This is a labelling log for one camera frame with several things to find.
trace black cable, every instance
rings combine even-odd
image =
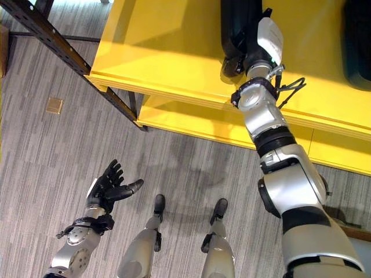
[[[277,96],[279,96],[279,93],[282,92],[282,91],[293,90],[293,92],[278,106],[279,109],[281,109],[286,103],[288,103],[288,101],[290,100],[290,98],[292,98],[293,95],[297,91],[299,91],[301,88],[303,88],[306,85],[306,83],[304,83],[304,82],[305,82],[305,78],[302,77],[302,78],[299,78],[297,81],[292,82],[291,84],[282,85],[281,88],[277,89]]]

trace yellow shelf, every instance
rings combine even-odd
[[[254,149],[238,111],[220,111],[146,96],[138,123]],[[297,125],[290,125],[290,129],[313,162],[371,175],[369,142]]]
[[[371,92],[351,88],[343,76],[343,3],[264,1],[284,37],[283,83],[305,76],[308,84],[283,114],[294,125],[371,141]],[[115,1],[87,78],[102,91],[112,86],[233,111],[230,95],[244,79],[221,75],[223,57],[218,1]]]

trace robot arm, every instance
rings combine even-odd
[[[322,207],[327,194],[324,179],[276,106],[284,69],[280,65],[283,37],[269,15],[264,12],[256,36],[248,36],[246,44],[254,48],[253,54],[246,51],[248,81],[231,102],[243,112],[260,156],[264,177],[258,189],[264,206],[283,220],[285,277],[366,277],[348,237]],[[271,84],[274,75],[276,86]]]
[[[114,226],[110,215],[114,203],[132,196],[143,185],[143,180],[137,180],[121,186],[123,171],[120,168],[117,160],[113,160],[103,175],[93,182],[83,217],[57,235],[58,238],[66,235],[67,242],[54,256],[43,278],[77,278],[88,267],[100,237]]]

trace robot leg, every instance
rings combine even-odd
[[[232,249],[226,241],[223,215],[227,210],[228,202],[220,199],[215,205],[214,214],[210,220],[210,233],[206,235],[201,251],[207,253],[203,266],[202,278],[234,278],[234,257]]]
[[[120,263],[117,278],[150,277],[154,252],[161,249],[161,233],[158,228],[164,209],[165,197],[156,195],[154,215],[130,244]]]

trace floor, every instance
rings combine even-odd
[[[58,3],[50,20],[62,34],[99,38],[110,5]],[[6,13],[2,24],[21,30]],[[96,43],[72,45],[93,62]],[[12,38],[1,93],[0,277],[42,277],[65,242],[55,234],[81,216],[89,185],[113,158],[122,163],[126,182],[143,178],[145,184],[115,205],[115,227],[102,237],[83,277],[115,277],[122,254],[151,216],[157,193],[167,204],[152,277],[201,275],[206,255],[200,246],[220,197],[230,204],[224,222],[236,277],[284,274],[281,222],[260,200],[254,151],[136,129],[34,38]],[[64,99],[61,115],[45,112],[50,96]],[[333,191],[327,205],[371,229],[371,178],[316,168]]]

